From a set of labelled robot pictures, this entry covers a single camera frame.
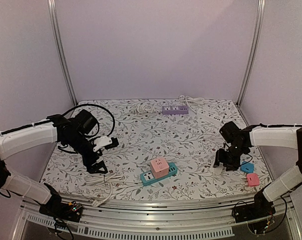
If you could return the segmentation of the white plug adapter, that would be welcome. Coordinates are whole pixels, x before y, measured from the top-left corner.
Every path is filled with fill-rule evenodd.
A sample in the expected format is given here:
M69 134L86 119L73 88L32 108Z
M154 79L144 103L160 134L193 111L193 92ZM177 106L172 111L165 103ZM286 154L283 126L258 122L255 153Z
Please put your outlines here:
M212 165L209 170L213 175L219 176L223 172L224 166L223 164L220 164L219 166Z

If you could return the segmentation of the pink cube socket adapter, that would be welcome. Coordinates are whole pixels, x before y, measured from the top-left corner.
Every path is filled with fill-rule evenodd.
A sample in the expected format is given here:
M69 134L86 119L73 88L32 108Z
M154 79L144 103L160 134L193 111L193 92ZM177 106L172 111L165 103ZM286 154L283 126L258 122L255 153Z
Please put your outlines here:
M159 157L150 161L150 168L153 176L156 179L168 175L169 164L163 157Z

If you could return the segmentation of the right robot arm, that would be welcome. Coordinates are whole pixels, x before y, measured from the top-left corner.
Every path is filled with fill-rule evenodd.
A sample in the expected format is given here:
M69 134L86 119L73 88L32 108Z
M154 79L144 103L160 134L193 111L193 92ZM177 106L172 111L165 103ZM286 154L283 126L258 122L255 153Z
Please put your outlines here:
M222 164L227 171L237 170L241 156L248 154L252 147L259 147L267 151L267 160L275 157L271 164L274 171L284 171L254 196L249 208L253 218L260 218L274 200L302 184L302 124L255 124L239 128L229 121L219 132L229 147L216 152L215 168Z

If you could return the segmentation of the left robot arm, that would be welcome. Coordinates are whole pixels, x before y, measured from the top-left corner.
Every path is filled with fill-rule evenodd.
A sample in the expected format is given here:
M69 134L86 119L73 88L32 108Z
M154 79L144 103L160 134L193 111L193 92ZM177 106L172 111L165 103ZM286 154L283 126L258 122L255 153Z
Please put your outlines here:
M90 112L82 110L72 118L56 114L41 122L0 132L0 189L31 198L44 206L54 217L61 217L65 213L65 206L59 193L50 185L9 171L5 160L37 146L61 143L72 147L82 156L83 164L89 173L100 173L100 169L105 166L98 161L101 148L109 146L112 138L101 136L88 140L86 135L97 124L98 121Z

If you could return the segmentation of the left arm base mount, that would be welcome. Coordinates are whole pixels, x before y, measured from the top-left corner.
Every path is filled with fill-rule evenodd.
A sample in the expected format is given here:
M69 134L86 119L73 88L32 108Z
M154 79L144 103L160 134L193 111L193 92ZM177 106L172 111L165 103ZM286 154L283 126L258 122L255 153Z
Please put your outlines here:
M51 197L46 204L40 204L39 213L60 220L79 222L83 212L83 205L76 201L63 203L62 197L49 184L44 183L49 189Z

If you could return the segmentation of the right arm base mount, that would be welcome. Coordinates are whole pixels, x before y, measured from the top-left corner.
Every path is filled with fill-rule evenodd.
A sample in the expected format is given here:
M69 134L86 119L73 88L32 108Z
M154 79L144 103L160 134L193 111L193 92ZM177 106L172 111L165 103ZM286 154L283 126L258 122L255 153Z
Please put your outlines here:
M236 223L256 220L263 217L271 217L273 219L275 207L273 202L268 202L264 197L262 190L254 196L254 202L247 204L244 201L238 202L232 209L231 215ZM271 220L263 220L261 222L250 223L249 230L253 234L264 234L269 229Z

